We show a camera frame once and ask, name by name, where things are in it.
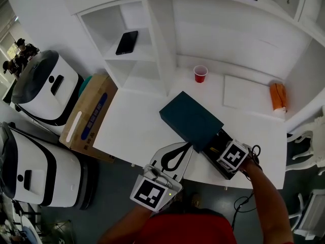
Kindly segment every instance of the person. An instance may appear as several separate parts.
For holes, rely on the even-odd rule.
[[[10,74],[13,74],[16,80],[18,80],[27,63],[28,61],[25,57],[16,55],[12,60],[5,61],[2,65],[2,68],[4,69],[4,73],[9,71]]]
[[[20,50],[20,56],[26,58],[28,61],[30,61],[40,51],[31,43],[25,44],[23,38],[18,39],[16,44]]]
[[[252,159],[245,159],[240,169],[248,173],[253,186],[264,244],[293,243],[288,212],[279,192]],[[192,213],[175,214],[168,211],[173,204],[152,217],[150,210],[137,205],[108,229],[98,244],[236,243],[229,222],[219,213],[194,209]]]

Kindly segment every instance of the gray floor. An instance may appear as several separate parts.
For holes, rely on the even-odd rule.
[[[302,153],[308,148],[308,139],[302,144],[291,143],[288,145],[288,163],[290,158]],[[129,195],[139,173],[140,167],[131,167],[129,163],[116,159],[114,164],[99,161],[99,183],[91,206],[87,210],[74,208],[43,207],[42,219],[45,223],[71,220],[71,228],[75,244],[96,243],[101,234],[127,213],[134,203]],[[317,175],[317,167],[302,171],[290,171],[286,174],[284,189],[280,191],[289,213],[298,210],[299,202],[297,194],[300,192],[304,198],[313,189],[324,189],[323,176]],[[194,181],[184,181],[185,195],[198,192],[202,197],[202,208],[209,208],[225,215],[230,221],[234,215],[234,201],[241,196],[248,196],[251,190],[228,188],[206,185]],[[254,200],[243,207],[249,210],[255,207]],[[64,237],[69,243],[70,228],[66,230]],[[249,213],[240,213],[236,218],[235,237],[241,243],[262,243],[263,237],[258,222],[256,210]],[[302,237],[295,235],[295,243],[304,243]]]

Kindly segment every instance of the red shirt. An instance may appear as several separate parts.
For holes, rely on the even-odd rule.
[[[231,225],[223,217],[181,214],[150,218],[135,241],[149,243],[236,244],[236,240]]]

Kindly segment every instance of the black handle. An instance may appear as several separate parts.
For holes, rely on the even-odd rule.
[[[163,169],[166,170],[167,172],[175,171],[178,168],[178,166],[180,165],[180,163],[182,162],[184,156],[186,155],[186,152],[189,150],[189,148],[191,146],[192,146],[191,143],[187,143],[186,145],[184,145],[178,149],[175,149],[173,151],[170,151],[170,152],[164,154],[164,156],[161,159],[161,166],[163,167]],[[168,168],[169,161],[171,161],[172,159],[177,157],[181,152],[183,152],[183,154],[179,158],[177,164],[173,168]]]
[[[63,82],[64,77],[62,75],[58,75],[55,81],[53,82],[53,85],[51,87],[51,92],[55,96],[57,90],[59,89],[61,83]]]
[[[30,180],[31,180],[31,170],[26,170],[24,176],[24,188],[28,191],[30,190]]]

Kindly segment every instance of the dark green box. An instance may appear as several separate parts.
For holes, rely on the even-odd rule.
[[[198,153],[223,127],[220,120],[183,91],[159,113],[162,120],[184,141],[192,143]]]

